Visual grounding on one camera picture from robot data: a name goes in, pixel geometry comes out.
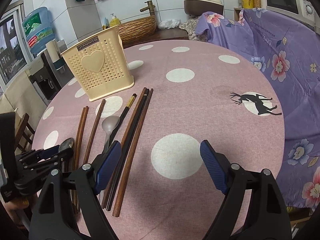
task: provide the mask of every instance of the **soap dispenser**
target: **soap dispenser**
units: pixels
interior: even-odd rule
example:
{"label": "soap dispenser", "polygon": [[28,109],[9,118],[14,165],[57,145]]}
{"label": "soap dispenser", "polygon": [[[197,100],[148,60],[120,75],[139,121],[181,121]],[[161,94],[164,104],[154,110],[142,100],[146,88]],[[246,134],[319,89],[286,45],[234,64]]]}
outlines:
{"label": "soap dispenser", "polygon": [[119,25],[120,20],[116,16],[114,16],[113,13],[111,15],[112,15],[112,20],[110,21],[110,27]]}

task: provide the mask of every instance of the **chopsticks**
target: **chopsticks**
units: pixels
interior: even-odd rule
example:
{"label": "chopsticks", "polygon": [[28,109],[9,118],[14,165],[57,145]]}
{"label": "chopsticks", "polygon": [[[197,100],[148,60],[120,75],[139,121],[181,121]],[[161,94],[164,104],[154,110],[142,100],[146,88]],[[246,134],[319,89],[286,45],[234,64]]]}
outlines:
{"label": "chopsticks", "polygon": [[132,106],[132,104],[133,104],[133,102],[135,101],[136,97],[137,97],[137,94],[133,94],[133,95],[130,97],[127,105],[125,106],[122,114],[120,115],[120,122],[119,122],[119,124],[118,124],[117,127],[112,131],[112,133],[111,133],[111,135],[110,135],[110,140],[109,140],[109,145],[108,145],[108,146],[110,146],[110,145],[112,144],[112,141],[114,140],[114,138],[115,138],[115,136],[116,136],[116,134],[117,134],[117,132],[118,132],[118,130],[119,130],[122,122],[123,122],[123,120],[124,120],[125,117],[127,116],[127,113],[129,112],[130,107]]}
{"label": "chopsticks", "polygon": [[122,202],[123,202],[123,198],[124,198],[124,193],[125,193],[125,190],[127,187],[128,179],[129,179],[129,174],[130,174],[130,169],[131,169],[134,153],[137,148],[140,133],[142,130],[142,125],[143,125],[144,119],[147,114],[147,110],[148,110],[149,103],[150,103],[150,100],[152,97],[152,93],[153,93],[153,89],[150,90],[149,95],[147,97],[147,101],[146,101],[145,106],[143,108],[141,117],[138,122],[137,130],[134,134],[132,145],[131,145],[130,151],[128,153],[127,161],[125,163],[124,171],[123,171],[121,182],[120,182],[119,189],[118,189],[118,194],[117,194],[115,206],[113,208],[112,216],[114,216],[114,217],[119,217],[119,215],[120,215],[121,206],[122,206]]}
{"label": "chopsticks", "polygon": [[[146,89],[147,89],[146,87],[144,87],[144,88],[142,89],[142,92],[141,92],[141,94],[140,94],[140,97],[139,97],[139,99],[138,99],[138,102],[137,102],[137,104],[136,104],[136,107],[135,107],[134,110],[133,110],[133,113],[132,113],[131,118],[130,118],[130,120],[129,120],[127,129],[125,130],[124,135],[123,135],[123,138],[122,138],[122,141],[121,141],[121,149],[123,149],[124,140],[125,140],[128,132],[129,132],[129,129],[130,129],[130,127],[131,127],[131,125],[132,125],[132,122],[133,122],[133,118],[134,118],[134,116],[135,116],[135,114],[136,114],[136,112],[137,112],[137,110],[138,110],[138,106],[139,106],[139,104],[140,104],[140,102],[141,102],[141,100],[142,100],[142,97],[143,97]],[[118,169],[118,166],[119,166],[119,164],[117,165],[116,169],[113,171],[112,176],[111,176],[111,179],[110,179],[110,181],[109,181],[106,189],[104,190],[103,200],[102,200],[102,203],[101,203],[101,207],[102,207],[103,209],[107,207],[107,202],[108,202],[109,197],[110,197],[111,183],[113,183],[114,176],[115,176],[115,174],[116,174],[116,170]]]}
{"label": "chopsticks", "polygon": [[99,111],[98,111],[98,114],[96,116],[96,120],[94,120],[94,124],[93,124],[92,130],[91,130],[91,134],[90,134],[90,137],[89,137],[87,149],[86,149],[85,155],[84,155],[83,164],[86,164],[88,162],[88,160],[89,160],[89,155],[90,155],[93,139],[94,139],[94,136],[96,134],[96,130],[97,130],[97,127],[99,125],[100,117],[101,117],[101,114],[102,114],[102,111],[103,111],[105,103],[106,103],[106,100],[103,99],[101,101],[101,104],[100,104],[100,107],[99,107]]}
{"label": "chopsticks", "polygon": [[108,197],[107,211],[111,210],[112,202],[113,202],[113,199],[116,194],[116,189],[117,189],[117,186],[118,186],[118,183],[120,180],[120,176],[121,176],[122,169],[123,169],[123,166],[124,166],[124,163],[125,163],[128,151],[129,151],[130,144],[132,142],[133,134],[136,129],[143,105],[144,105],[146,98],[147,98],[147,95],[148,95],[147,93],[148,93],[148,89],[143,88],[143,90],[140,94],[139,100],[138,100],[138,102],[134,108],[134,111],[132,113],[132,116],[130,118],[127,129],[126,129],[124,136],[122,138],[121,157],[120,157],[119,163],[114,171],[114,174],[112,176],[112,181],[110,183],[110,187],[109,187],[107,194],[106,194],[106,197]]}
{"label": "chopsticks", "polygon": [[[82,109],[82,113],[81,113],[81,117],[78,125],[77,137],[75,141],[75,152],[74,152],[73,163],[72,163],[73,171],[79,168],[79,157],[80,157],[80,150],[81,150],[81,144],[82,144],[82,137],[83,137],[85,122],[87,120],[88,111],[89,111],[88,106]],[[78,198],[77,198],[76,191],[73,190],[71,195],[72,195],[72,202],[76,208],[75,211],[79,211]]]}

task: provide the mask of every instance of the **pink tablecloth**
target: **pink tablecloth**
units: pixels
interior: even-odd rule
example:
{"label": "pink tablecloth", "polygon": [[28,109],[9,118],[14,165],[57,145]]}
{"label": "pink tablecloth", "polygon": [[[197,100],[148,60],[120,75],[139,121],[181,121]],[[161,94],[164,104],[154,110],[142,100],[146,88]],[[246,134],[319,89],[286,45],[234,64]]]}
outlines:
{"label": "pink tablecloth", "polygon": [[[281,113],[275,92],[263,74],[236,53],[198,41],[157,41],[125,50],[135,85],[106,98],[102,120],[120,115],[133,93],[154,88],[140,135],[119,218],[105,211],[121,240],[202,239],[224,195],[216,190],[199,153],[207,139],[229,161],[243,168],[268,168],[276,177],[284,148],[282,115],[257,115],[255,104],[238,105],[231,93],[259,94],[264,105]],[[76,137],[82,108],[89,106],[80,163],[100,100],[89,102],[72,80],[54,98],[36,130],[33,148],[47,148]],[[133,107],[116,139],[121,140]],[[89,162],[103,149],[99,125]],[[245,196],[236,228],[243,225]],[[88,234],[83,218],[80,230]]]}

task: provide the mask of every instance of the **brass faucet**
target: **brass faucet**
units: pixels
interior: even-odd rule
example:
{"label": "brass faucet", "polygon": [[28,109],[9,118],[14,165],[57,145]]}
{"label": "brass faucet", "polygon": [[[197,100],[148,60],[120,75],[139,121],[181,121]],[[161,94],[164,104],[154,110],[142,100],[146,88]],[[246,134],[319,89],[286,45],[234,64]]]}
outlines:
{"label": "brass faucet", "polygon": [[140,11],[141,11],[141,12],[144,12],[144,11],[146,11],[146,10],[149,10],[151,16],[152,16],[152,15],[155,15],[155,7],[156,7],[156,6],[155,6],[154,4],[152,4],[152,0],[146,1],[146,2],[144,2],[144,3],[147,3],[148,6],[145,7],[145,8],[140,9]]}

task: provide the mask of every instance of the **white polka dot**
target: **white polka dot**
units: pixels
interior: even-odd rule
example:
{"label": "white polka dot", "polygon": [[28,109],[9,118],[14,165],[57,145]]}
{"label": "white polka dot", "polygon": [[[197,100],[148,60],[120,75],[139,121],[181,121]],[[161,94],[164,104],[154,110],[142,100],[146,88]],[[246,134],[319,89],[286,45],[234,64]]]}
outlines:
{"label": "white polka dot", "polygon": [[143,64],[142,60],[135,60],[135,61],[128,63],[128,68],[135,69],[135,68],[141,67],[142,64]]}
{"label": "white polka dot", "polygon": [[[106,104],[104,105],[101,118],[113,115],[122,106],[123,100],[121,97],[113,96],[106,99]],[[101,103],[97,106],[96,115],[98,114]]]}
{"label": "white polka dot", "polygon": [[195,76],[195,73],[192,70],[187,68],[177,68],[169,71],[165,75],[167,80],[171,82],[177,82],[177,83],[189,81],[193,79],[194,76]]}
{"label": "white polka dot", "polygon": [[237,57],[230,56],[230,55],[221,55],[219,59],[223,62],[230,63],[230,64],[237,64],[240,60]]}
{"label": "white polka dot", "polygon": [[50,114],[52,113],[53,109],[54,109],[54,107],[51,106],[47,111],[45,111],[42,116],[42,119],[43,120],[47,119],[50,116]]}
{"label": "white polka dot", "polygon": [[73,79],[71,79],[71,80],[69,81],[68,86],[71,86],[72,84],[74,84],[74,83],[76,83],[76,82],[77,82],[76,78],[73,78]]}
{"label": "white polka dot", "polygon": [[173,52],[186,52],[188,50],[189,50],[188,47],[176,47],[172,49]]}
{"label": "white polka dot", "polygon": [[56,145],[58,140],[59,133],[58,131],[52,131],[44,141],[43,149],[48,149]]}
{"label": "white polka dot", "polygon": [[80,88],[77,93],[75,94],[75,98],[79,98],[85,94],[84,90]]}
{"label": "white polka dot", "polygon": [[[254,95],[254,96],[255,96],[256,94],[259,94],[259,93],[256,93],[256,92],[246,92],[246,93],[244,93],[244,94]],[[245,100],[243,100],[242,102],[244,103],[244,106],[245,106],[246,109],[248,109],[251,113],[254,113],[254,114],[258,115],[258,110],[257,110],[256,105],[255,105],[254,102],[252,102],[252,101],[245,101]],[[263,100],[263,105],[266,106],[266,107],[268,107],[268,108],[272,108],[272,103],[271,103],[270,101],[268,101],[268,100]],[[270,114],[259,114],[259,116],[266,116],[266,115],[270,115]]]}
{"label": "white polka dot", "polygon": [[203,161],[200,144],[193,137],[174,133],[161,138],[151,151],[156,171],[169,179],[183,179],[196,173]]}
{"label": "white polka dot", "polygon": [[151,49],[152,47],[153,47],[153,45],[146,45],[146,46],[139,48],[139,50]]}

